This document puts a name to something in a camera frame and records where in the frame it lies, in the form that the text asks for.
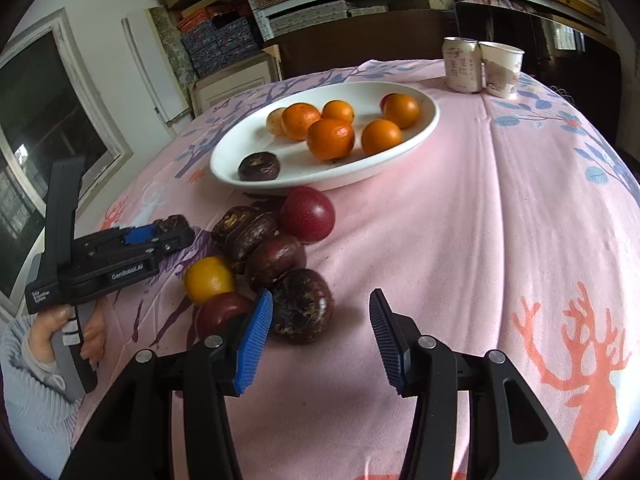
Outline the grey knitted sleeve forearm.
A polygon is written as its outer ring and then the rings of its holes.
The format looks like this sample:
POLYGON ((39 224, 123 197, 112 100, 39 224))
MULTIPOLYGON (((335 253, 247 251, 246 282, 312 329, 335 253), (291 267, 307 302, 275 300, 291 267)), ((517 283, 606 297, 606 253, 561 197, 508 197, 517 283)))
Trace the grey knitted sleeve forearm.
POLYGON ((51 337, 72 315, 69 307, 16 318, 1 336, 3 397, 14 440, 49 479, 57 479, 73 448, 80 402, 66 396, 57 362, 46 361, 51 337))

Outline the left hand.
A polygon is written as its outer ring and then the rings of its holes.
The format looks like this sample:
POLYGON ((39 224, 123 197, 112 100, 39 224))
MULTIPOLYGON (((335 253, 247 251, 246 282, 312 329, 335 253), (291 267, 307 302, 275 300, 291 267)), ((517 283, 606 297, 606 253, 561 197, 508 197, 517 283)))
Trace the left hand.
MULTIPOLYGON (((37 314, 34 324, 28 336, 28 346, 34 358, 43 363, 54 362, 54 353, 51 338, 54 333, 62 330, 62 327, 73 315, 71 306, 57 306, 37 314)), ((84 343, 80 356, 96 364, 104 356, 105 322, 102 306, 97 304, 93 314, 84 325, 84 343)))

